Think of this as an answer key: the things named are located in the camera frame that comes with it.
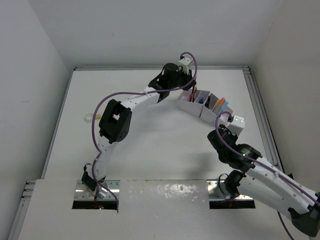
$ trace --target metal plate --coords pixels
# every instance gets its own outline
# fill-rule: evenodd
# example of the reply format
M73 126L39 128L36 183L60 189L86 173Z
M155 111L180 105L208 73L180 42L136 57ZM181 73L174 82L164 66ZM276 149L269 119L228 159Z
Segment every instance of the metal plate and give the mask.
M120 181L104 181L103 185L108 187L114 193L114 195L117 196L117 198L119 197ZM76 183L73 201L94 201L94 199L94 195L91 192L89 192L89 190L81 182L81 180L78 180ZM100 198L99 201L113 202L115 201L115 198L109 192L106 191L104 198Z
M218 202L218 201L224 201L230 198L230 195L228 195L228 191L225 188L224 180L220 180L220 190L218 186L218 180L207 180L206 181L208 186L208 193L209 193L209 201L210 202ZM254 199L250 196L245 195L239 195L234 199L234 201L253 201Z

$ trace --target small white object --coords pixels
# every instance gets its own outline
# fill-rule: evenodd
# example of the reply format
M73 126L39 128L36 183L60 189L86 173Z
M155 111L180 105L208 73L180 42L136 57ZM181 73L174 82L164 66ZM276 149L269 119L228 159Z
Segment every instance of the small white object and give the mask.
M240 135L245 128L245 119L241 116L234 116L233 121L227 126L227 128L236 135Z
M92 122L92 118L94 117L94 114L93 113L87 113L85 116L84 116L84 121L86 123L91 123ZM101 115L100 114L97 114L95 116L95 119L100 119L101 118Z
M189 65L191 64L192 60L190 58L184 57L180 61L178 61L178 66L182 67L182 70L185 74L189 74Z

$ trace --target marker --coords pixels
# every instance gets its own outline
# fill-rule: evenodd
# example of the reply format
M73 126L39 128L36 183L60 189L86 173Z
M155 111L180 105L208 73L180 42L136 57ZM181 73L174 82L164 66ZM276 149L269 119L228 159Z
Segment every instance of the marker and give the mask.
M219 109L221 108L221 106L225 103L226 99L223 97L221 98L221 100L219 101L219 103L213 108L213 113L214 114L218 114Z
M214 107L213 107L212 111L214 111L214 110L215 110L215 108L216 108L216 106L219 104L219 102L220 102L220 99L218 99L218 100L216 101L216 103L215 103L215 105L214 105Z
M190 94L190 98L189 98L189 102L192 102L194 100L194 96L195 96L195 86L193 86L192 90L191 90L191 94Z
M200 98L200 100L199 100L199 103L200 104L203 104L205 102L205 98L202 96L201 98Z
M209 108L209 104L210 104L210 99L211 99L211 96L208 96L208 99L206 100L204 106L208 109Z
M196 93L197 93L197 87L194 88L194 94L193 94L193 99L192 99L193 103L195 102Z
M225 101L224 104L223 104L223 105L220 107L220 109L218 110L218 113L217 113L217 114L223 112L223 111L227 108L228 104L229 104L229 102L228 102L228 101Z

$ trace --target white cardboard organizer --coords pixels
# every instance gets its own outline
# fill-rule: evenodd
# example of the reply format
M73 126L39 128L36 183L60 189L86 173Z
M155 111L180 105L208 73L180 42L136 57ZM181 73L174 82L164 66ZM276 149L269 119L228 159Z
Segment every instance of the white cardboard organizer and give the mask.
M210 93L210 91L205 90L197 90L195 92L194 102L190 101L190 94L191 89L188 91L183 91L180 96L178 97L176 101L176 105L181 110L192 114L201 120L205 121L208 124L211 124L215 126L215 121L217 118L217 115L212 112L216 102L218 101L218 97L214 95L213 93ZM205 103L210 96L210 103L209 108L205 107ZM199 103L199 100L201 97L204 98L203 103ZM233 110L230 107L226 107L224 111L227 111L229 113L233 113ZM228 115L224 114L222 115L219 120L218 124L228 125Z

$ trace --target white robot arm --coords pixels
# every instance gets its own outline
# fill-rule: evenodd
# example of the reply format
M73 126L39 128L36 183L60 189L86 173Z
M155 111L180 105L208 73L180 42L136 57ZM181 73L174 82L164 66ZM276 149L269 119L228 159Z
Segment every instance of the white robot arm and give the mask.
M114 99L108 102L99 122L98 148L100 154L93 163L84 166L81 179L94 195L97 192L97 181L103 182L105 179L106 167L116 146L129 133L132 114L161 102L172 89L180 88L186 91L194 87L196 72L192 77L192 71L189 68L191 63L192 60L187 57L182 57L178 65L167 63L161 73L141 92L141 95L133 95L123 102Z
M218 127L219 136L217 130L207 136L219 160L236 169L224 180L225 189L233 196L250 196L268 205L301 232L315 237L320 228L320 194L278 170L248 144L236 144L244 119L234 116L229 121L227 127L222 124Z
M100 154L93 163L84 166L81 179L95 196L103 188L101 182L105 179L106 166L116 146L129 133L132 114L161 102L172 89L189 90L194 87L196 73L192 77L191 62L183 57L178 65L167 63L141 92L142 95L129 97L123 102L114 99L108 102L99 122ZM218 152L219 160L235 169L224 180L225 189L233 196L250 196L270 206L290 219L301 232L315 237L320 229L320 194L279 171L250 145L236 144L245 120L240 116L230 116L228 121L227 127L222 124L217 127L216 120L216 130L207 136Z

